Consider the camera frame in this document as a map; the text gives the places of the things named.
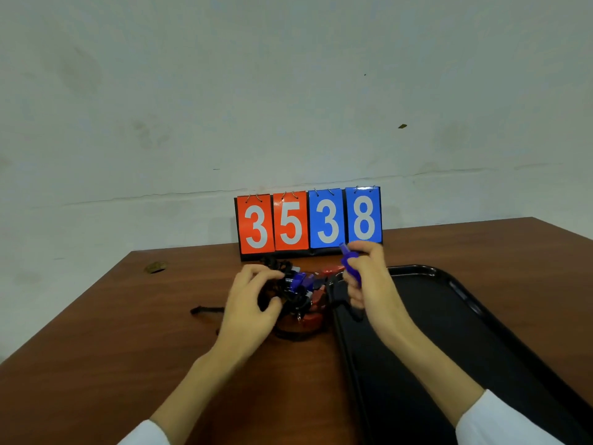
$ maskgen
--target black tray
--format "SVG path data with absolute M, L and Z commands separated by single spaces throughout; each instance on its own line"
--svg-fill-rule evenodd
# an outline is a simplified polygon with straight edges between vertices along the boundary
M 389 269 L 410 316 L 482 387 L 566 445 L 593 444 L 593 409 L 449 274 Z M 340 275 L 330 300 L 347 299 Z M 456 444 L 455 430 L 365 318 L 334 311 L 336 337 L 366 445 Z

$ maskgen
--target brown table surface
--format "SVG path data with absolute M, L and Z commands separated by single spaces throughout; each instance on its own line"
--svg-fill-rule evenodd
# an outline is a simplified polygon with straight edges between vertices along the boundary
M 593 241 L 533 218 L 384 232 L 388 265 L 445 270 L 593 404 Z M 149 275 L 152 261 L 168 268 Z M 297 259 L 303 269 L 338 256 Z M 132 252 L 0 365 L 0 443 L 115 444 L 216 338 L 237 244 Z M 355 442 L 331 332 L 270 337 L 189 443 Z

